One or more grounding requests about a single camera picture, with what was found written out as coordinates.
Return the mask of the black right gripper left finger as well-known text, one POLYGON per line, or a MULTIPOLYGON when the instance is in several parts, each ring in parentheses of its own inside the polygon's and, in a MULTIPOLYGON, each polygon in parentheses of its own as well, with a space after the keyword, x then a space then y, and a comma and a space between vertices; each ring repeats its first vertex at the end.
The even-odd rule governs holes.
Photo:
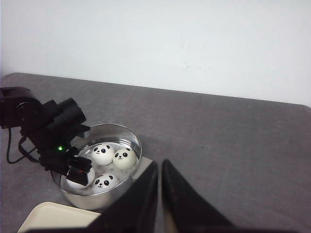
POLYGON ((83 228, 33 229, 29 233, 153 233, 158 200, 158 167, 151 162, 134 184, 83 228))

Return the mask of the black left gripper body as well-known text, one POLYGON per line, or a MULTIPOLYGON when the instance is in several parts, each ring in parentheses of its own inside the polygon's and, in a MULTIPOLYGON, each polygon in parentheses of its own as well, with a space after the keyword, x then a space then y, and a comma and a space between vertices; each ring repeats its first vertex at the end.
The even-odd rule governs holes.
POLYGON ((70 144, 76 137, 83 137, 90 130, 83 123, 86 120, 81 108, 72 98, 61 103, 51 100, 45 104, 39 101, 23 102, 20 105, 21 128, 40 154, 40 164, 48 169, 66 175, 69 160, 79 151, 70 144))

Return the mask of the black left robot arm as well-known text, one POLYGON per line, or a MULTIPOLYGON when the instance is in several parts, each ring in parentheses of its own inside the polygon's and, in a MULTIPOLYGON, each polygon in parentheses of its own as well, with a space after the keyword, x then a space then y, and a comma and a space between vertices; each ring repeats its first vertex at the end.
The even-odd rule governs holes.
POLYGON ((83 125, 86 117, 77 103, 69 98, 61 103, 50 100, 42 104, 29 89, 0 89, 0 126, 20 127, 19 152, 28 160, 40 163, 72 182, 87 185, 91 160, 80 157, 70 143, 90 130, 83 125))

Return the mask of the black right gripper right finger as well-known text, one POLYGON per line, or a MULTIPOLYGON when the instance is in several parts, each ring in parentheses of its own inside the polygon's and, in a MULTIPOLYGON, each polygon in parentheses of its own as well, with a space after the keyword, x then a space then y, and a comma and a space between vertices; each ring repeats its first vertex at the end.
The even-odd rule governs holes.
POLYGON ((180 233, 232 233, 235 225, 203 199, 170 160, 162 163, 162 201, 180 233))

